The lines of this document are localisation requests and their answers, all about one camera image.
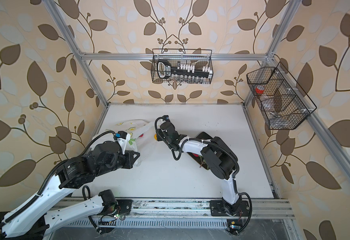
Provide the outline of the white plastic bag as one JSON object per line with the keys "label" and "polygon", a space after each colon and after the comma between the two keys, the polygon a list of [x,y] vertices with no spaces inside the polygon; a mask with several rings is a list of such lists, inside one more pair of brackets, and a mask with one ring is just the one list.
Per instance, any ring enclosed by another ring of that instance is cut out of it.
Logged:
{"label": "white plastic bag", "polygon": [[159,143],[154,138],[156,134],[154,122],[146,122],[143,120],[125,121],[113,125],[113,129],[111,130],[115,133],[121,131],[126,132],[127,136],[118,140],[118,142],[123,146],[124,150],[135,151],[141,154],[133,167],[138,167],[142,162],[157,156]]}

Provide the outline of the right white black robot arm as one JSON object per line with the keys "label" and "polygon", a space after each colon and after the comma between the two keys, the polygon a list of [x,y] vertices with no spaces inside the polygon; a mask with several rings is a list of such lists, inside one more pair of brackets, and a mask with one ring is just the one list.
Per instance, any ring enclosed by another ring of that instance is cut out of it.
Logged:
{"label": "right white black robot arm", "polygon": [[227,226],[227,231],[234,236],[240,235],[251,220],[253,204],[248,193],[240,193],[237,189],[236,175],[240,167],[235,153],[220,137],[201,139],[179,134],[167,115],[157,118],[154,127],[157,141],[167,145],[176,161],[183,153],[197,155],[221,180],[222,199],[216,210],[227,216],[238,217],[237,222]]}

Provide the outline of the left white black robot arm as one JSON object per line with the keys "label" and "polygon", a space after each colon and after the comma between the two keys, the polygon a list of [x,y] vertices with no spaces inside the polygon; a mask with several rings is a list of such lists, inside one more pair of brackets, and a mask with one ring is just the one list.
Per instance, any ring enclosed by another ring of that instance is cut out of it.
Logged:
{"label": "left white black robot arm", "polygon": [[96,177],[118,169],[132,169],[140,153],[127,150],[131,134],[106,131],[96,136],[77,157],[64,160],[48,173],[40,189],[10,212],[0,212],[0,240],[42,240],[55,230],[84,217],[119,215],[113,192],[105,190],[61,210],[52,210]]}

